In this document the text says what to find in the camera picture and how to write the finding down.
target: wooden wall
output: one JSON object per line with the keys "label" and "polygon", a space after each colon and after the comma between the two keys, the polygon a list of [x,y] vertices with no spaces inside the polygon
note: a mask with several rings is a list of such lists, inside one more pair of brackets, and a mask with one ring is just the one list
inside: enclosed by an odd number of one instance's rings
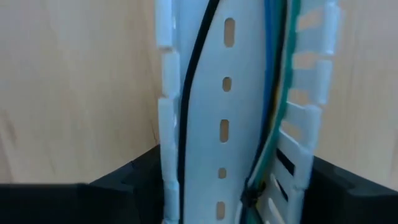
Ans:
{"label": "wooden wall", "polygon": [[153,4],[1,0],[2,182],[90,181],[155,146]]}

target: oval slot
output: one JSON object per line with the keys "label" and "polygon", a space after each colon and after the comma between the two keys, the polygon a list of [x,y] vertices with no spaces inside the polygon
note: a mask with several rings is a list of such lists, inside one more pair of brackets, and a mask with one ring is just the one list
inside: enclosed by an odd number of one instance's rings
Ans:
{"label": "oval slot", "polygon": [[226,177],[226,169],[225,168],[219,168],[218,169],[218,178],[224,179]]}
{"label": "oval slot", "polygon": [[227,142],[229,138],[229,121],[227,119],[221,120],[220,123],[220,141]]}
{"label": "oval slot", "polygon": [[235,44],[235,20],[232,18],[227,18],[224,23],[224,44],[225,47]]}
{"label": "oval slot", "polygon": [[217,202],[217,220],[223,220],[225,217],[225,203]]}
{"label": "oval slot", "polygon": [[231,85],[232,85],[232,79],[230,77],[225,77],[223,79],[223,90],[224,91],[230,91],[231,90]]}

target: black cable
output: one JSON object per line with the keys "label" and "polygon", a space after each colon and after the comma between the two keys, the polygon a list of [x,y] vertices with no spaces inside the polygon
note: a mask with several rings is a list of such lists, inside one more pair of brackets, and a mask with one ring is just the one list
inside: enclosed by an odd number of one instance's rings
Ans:
{"label": "black cable", "polygon": [[191,59],[188,64],[187,74],[185,75],[184,86],[181,95],[181,108],[180,108],[180,137],[178,141],[178,182],[180,184],[180,223],[183,223],[183,208],[184,208],[184,190],[185,190],[185,151],[187,144],[187,121],[188,121],[188,108],[189,98],[191,95],[191,87],[193,77],[198,66],[201,51],[205,44],[207,33],[211,26],[215,12],[220,0],[209,0],[205,14],[203,16],[198,36],[193,46]]}

